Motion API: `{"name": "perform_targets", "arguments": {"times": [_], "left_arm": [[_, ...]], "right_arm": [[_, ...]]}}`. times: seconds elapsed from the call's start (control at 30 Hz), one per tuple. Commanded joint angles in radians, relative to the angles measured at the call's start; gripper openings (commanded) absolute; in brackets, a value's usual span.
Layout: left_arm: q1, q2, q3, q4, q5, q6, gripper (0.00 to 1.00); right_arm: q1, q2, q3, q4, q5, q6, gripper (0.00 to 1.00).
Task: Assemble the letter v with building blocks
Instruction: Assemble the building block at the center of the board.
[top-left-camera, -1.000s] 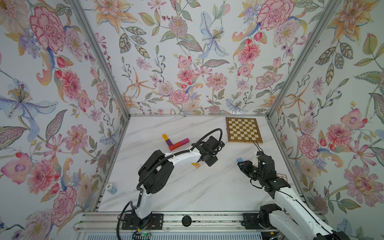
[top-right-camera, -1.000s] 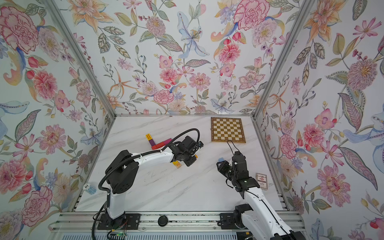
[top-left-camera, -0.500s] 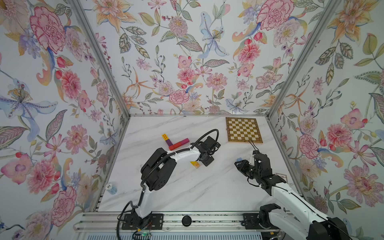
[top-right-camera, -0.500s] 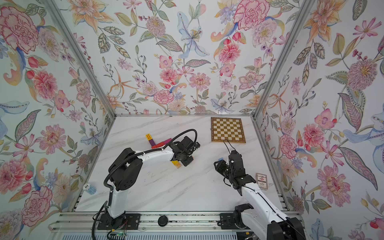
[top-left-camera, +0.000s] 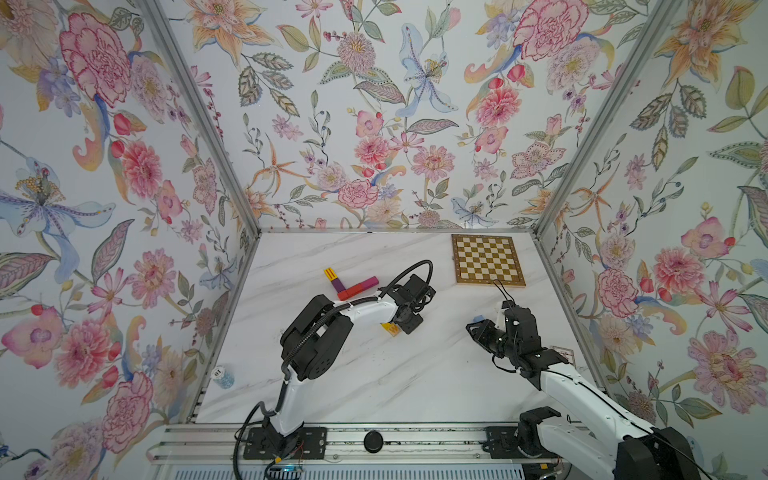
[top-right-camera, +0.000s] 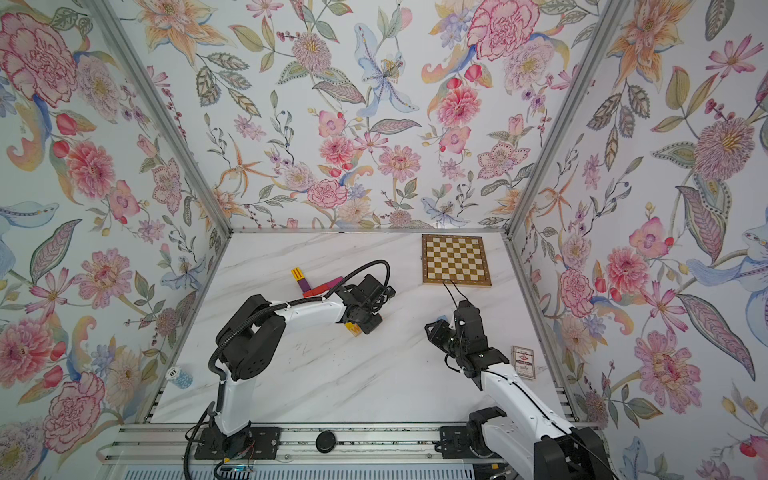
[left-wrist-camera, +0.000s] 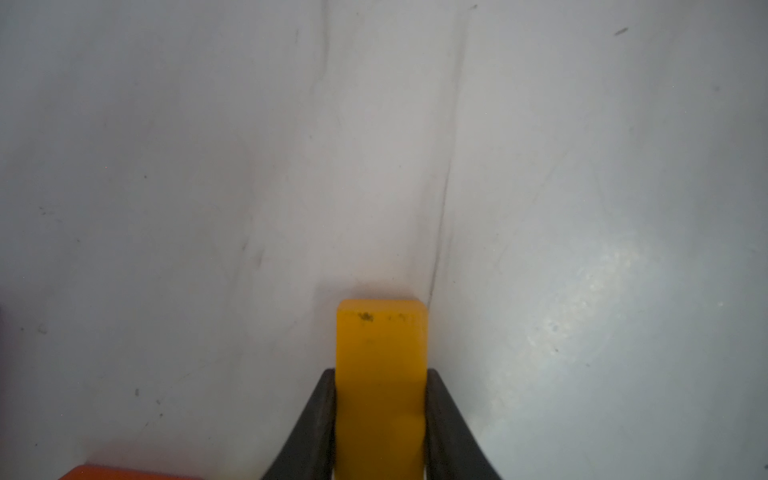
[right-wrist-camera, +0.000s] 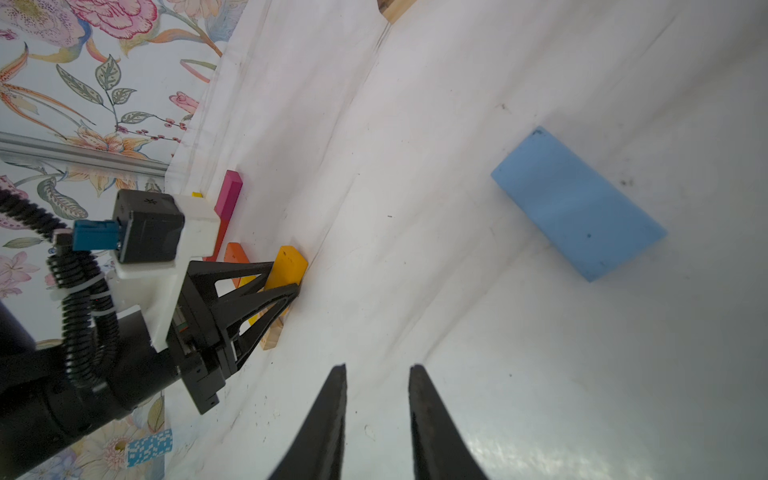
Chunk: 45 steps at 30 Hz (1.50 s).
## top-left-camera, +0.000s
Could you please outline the magenta rectangular block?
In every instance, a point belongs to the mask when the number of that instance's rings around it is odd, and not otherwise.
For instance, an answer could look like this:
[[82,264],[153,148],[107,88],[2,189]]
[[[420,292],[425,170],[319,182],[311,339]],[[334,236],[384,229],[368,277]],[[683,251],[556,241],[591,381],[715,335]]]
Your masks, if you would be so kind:
[[359,283],[359,286],[363,290],[368,290],[370,288],[376,287],[379,284],[379,280],[376,276],[372,276],[362,282]]

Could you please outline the red rectangular block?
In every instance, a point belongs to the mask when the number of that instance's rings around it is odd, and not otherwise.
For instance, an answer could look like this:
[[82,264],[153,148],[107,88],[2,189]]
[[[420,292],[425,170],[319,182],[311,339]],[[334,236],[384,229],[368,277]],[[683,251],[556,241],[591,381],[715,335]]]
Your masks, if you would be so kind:
[[356,295],[359,295],[363,291],[365,291],[366,288],[363,287],[361,284],[354,285],[352,287],[349,287],[345,290],[342,290],[338,293],[338,299],[341,301],[346,301]]

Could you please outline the purple rectangular block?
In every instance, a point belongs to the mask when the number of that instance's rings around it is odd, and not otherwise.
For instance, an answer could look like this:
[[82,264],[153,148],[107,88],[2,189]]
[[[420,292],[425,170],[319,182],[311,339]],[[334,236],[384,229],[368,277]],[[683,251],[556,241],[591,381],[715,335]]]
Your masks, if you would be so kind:
[[334,279],[331,281],[331,283],[332,283],[332,285],[333,285],[333,287],[334,287],[334,289],[336,290],[336,292],[337,292],[337,293],[341,293],[341,292],[343,292],[343,291],[345,291],[345,290],[346,290],[346,287],[345,287],[345,285],[344,285],[344,284],[342,283],[342,281],[341,281],[340,279],[338,279],[338,278],[334,278]]

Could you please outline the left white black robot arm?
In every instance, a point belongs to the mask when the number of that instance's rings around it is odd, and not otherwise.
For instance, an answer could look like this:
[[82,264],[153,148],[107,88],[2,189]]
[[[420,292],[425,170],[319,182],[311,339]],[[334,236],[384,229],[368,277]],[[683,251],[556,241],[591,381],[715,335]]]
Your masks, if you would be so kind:
[[435,296],[433,262],[424,259],[398,274],[374,295],[331,301],[313,297],[282,334],[282,383],[276,405],[263,401],[234,434],[232,462],[275,464],[305,455],[324,457],[327,429],[306,425],[313,384],[333,366],[356,325],[380,325],[410,334],[423,323],[422,311]]

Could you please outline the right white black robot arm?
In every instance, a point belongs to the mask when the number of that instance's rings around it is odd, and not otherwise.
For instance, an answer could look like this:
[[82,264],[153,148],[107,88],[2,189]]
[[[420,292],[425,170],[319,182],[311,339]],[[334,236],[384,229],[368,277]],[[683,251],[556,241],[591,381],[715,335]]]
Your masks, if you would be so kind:
[[511,434],[488,438],[491,450],[530,458],[557,456],[593,479],[707,479],[686,438],[660,429],[592,386],[558,351],[543,346],[531,310],[502,303],[500,320],[466,326],[470,338],[493,362],[509,361],[536,390],[563,406],[520,414]]

